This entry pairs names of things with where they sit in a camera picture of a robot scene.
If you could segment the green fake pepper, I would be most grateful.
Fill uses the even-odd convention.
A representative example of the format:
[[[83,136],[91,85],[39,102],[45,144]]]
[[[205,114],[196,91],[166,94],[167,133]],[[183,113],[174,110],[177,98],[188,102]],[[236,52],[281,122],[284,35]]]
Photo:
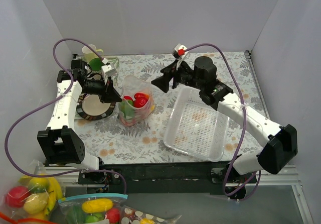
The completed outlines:
[[[125,95],[123,101],[120,104],[120,111],[123,113],[126,119],[133,118],[135,116],[134,100],[132,97]]]

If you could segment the polka dot zip bag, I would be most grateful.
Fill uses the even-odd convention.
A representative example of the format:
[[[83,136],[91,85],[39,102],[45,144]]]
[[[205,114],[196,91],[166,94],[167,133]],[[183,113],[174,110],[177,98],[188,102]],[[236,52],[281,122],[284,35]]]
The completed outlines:
[[[121,123],[130,127],[146,119],[154,110],[151,83],[134,75],[124,78],[122,102],[118,104]]]

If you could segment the white plastic basket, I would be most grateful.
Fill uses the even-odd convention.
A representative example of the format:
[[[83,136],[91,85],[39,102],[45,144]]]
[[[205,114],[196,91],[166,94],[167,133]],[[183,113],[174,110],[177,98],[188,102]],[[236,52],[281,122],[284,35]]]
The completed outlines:
[[[164,135],[164,144],[175,151],[212,162],[222,159],[229,118],[206,105],[199,91],[182,88]]]

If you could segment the red fake tomato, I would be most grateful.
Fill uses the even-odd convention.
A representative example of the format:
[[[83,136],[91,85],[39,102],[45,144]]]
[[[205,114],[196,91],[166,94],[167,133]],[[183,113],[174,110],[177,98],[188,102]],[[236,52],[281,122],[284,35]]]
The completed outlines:
[[[138,92],[134,95],[134,103],[133,106],[135,108],[141,108],[144,107],[146,105],[146,103],[149,100],[149,95],[146,93],[141,93]]]

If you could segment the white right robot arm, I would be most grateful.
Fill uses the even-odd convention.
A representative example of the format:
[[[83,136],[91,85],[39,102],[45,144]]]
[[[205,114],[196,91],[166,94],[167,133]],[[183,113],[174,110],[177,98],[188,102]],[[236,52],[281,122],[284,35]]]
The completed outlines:
[[[175,60],[161,70],[162,76],[151,81],[163,92],[183,84],[198,89],[200,99],[217,112],[231,118],[246,128],[261,145],[258,154],[242,154],[230,162],[227,177],[232,182],[241,181],[245,174],[265,170],[278,174],[297,155],[297,130],[292,125],[281,126],[251,107],[245,106],[233,90],[218,80],[217,68],[211,58],[201,56],[195,59],[191,68],[185,61]]]

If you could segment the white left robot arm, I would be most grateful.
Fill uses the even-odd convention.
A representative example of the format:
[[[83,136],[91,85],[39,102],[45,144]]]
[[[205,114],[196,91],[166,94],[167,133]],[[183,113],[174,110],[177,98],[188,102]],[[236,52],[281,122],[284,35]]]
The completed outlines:
[[[102,161],[86,152],[83,141],[75,133],[75,114],[95,121],[109,117],[121,96],[113,86],[113,64],[102,58],[100,78],[89,75],[90,66],[81,59],[72,60],[71,69],[61,70],[57,77],[57,96],[46,129],[39,131],[37,140],[49,164],[91,169],[94,183],[106,180]]]

